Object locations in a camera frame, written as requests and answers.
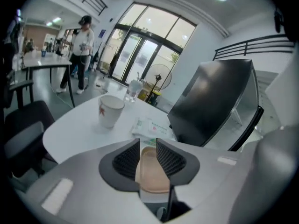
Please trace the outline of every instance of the table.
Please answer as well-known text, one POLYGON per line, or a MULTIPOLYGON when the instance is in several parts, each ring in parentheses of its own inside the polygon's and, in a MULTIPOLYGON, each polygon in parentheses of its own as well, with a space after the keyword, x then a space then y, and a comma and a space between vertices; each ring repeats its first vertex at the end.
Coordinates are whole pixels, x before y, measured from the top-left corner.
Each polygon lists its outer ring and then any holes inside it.
MULTIPOLYGON (((27 53, 23 58, 23 63, 25 68, 28 68, 29 71, 29 79, 33 78, 33 70, 40 70, 50 68, 50 83, 52 83, 52 68, 58 67, 66 67, 67 68, 67 82, 69 86, 69 92, 71 97, 71 102, 73 107, 75 107, 73 93, 71 90, 71 74, 70 74, 70 65, 71 62, 68 58, 59 56, 55 53, 46 53, 45 57, 42 57, 42 53, 40 51, 37 52, 36 56, 33 56, 32 52, 27 53)), ((33 88, 30 86, 30 101, 33 102, 33 88)))
MULTIPOLYGON (((126 89, 123 89, 108 94, 123 99, 125 92, 126 89)), ((67 112, 44 133, 43 145, 57 163, 88 150, 133 138, 131 128, 138 116, 148 116, 163 125, 169 125, 166 113, 136 99, 135 103, 125 104, 114 128, 107 129, 98 118, 99 97, 67 112)))

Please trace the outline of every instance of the glass pane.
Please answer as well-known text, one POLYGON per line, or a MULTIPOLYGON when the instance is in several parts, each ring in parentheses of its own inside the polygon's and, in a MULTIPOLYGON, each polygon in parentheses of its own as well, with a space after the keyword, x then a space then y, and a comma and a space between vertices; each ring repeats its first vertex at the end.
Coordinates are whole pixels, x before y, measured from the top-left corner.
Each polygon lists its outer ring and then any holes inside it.
POLYGON ((132 25, 145 8, 144 5, 134 4, 122 18, 120 24, 132 25))
POLYGON ((115 69, 112 74, 113 77, 121 80, 121 77, 127 67, 127 64, 140 40, 141 38, 136 35, 129 36, 124 48, 121 51, 120 57, 118 58, 118 61, 116 63, 115 69))
POLYGON ((108 72, 113 56, 118 51, 127 31, 116 29, 107 42, 100 61, 100 70, 108 72))
POLYGON ((157 46, 157 44, 150 41, 146 41, 143 44, 127 77, 126 83, 129 84, 132 80, 136 80, 138 78, 138 72, 139 77, 141 77, 147 63, 149 62, 157 46))
POLYGON ((194 29, 193 25, 183 19, 179 19, 166 39, 184 48, 194 29))
POLYGON ((135 27, 147 30, 161 37, 166 37, 177 16, 149 7, 136 23, 135 27))
POLYGON ((158 52, 158 54, 156 55, 156 58, 154 59, 153 63, 151 66, 156 65, 156 64, 163 64, 165 66, 168 67, 169 71, 171 71, 171 69, 173 68, 175 62, 178 59, 179 54, 174 52, 173 50, 162 46, 158 52))

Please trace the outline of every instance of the chair seat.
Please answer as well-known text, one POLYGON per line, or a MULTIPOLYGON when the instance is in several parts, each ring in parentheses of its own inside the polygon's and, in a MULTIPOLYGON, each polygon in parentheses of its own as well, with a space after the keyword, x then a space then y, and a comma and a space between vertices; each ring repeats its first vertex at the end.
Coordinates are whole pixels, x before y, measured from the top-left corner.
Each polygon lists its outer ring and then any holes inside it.
POLYGON ((54 123, 54 118, 44 101, 35 101, 13 111, 5 118, 4 141, 7 142, 38 121, 42 122, 45 130, 54 123))

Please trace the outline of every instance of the office chair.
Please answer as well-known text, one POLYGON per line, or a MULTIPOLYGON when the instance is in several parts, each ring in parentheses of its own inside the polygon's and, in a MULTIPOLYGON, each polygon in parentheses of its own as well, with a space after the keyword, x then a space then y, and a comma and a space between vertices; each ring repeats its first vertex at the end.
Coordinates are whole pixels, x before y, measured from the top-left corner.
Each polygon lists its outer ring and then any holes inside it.
POLYGON ((23 88, 32 86, 33 81, 10 85, 13 76, 14 71, 7 75, 4 92, 5 108, 10 107, 14 92, 18 100, 18 109, 8 114, 4 122, 4 148, 9 169, 15 177, 21 177, 30 168, 42 175, 40 163, 47 153, 43 147, 43 132, 54 123, 54 118, 44 101, 23 104, 23 88))

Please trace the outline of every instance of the ceiling duct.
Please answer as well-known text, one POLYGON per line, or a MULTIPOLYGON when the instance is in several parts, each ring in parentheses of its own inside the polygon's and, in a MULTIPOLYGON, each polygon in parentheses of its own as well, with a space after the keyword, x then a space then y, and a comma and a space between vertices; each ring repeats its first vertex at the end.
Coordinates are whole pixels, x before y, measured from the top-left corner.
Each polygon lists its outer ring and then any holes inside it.
POLYGON ((209 14, 201 10, 199 7, 192 5, 191 3, 186 2, 185 0, 161 0, 161 1, 164 2, 167 1, 168 3, 171 3, 178 8, 187 10, 187 12, 189 12, 190 14, 193 14, 199 19, 210 24, 223 37, 227 37, 229 35, 229 32, 220 23, 218 23, 213 17, 211 17, 209 14))

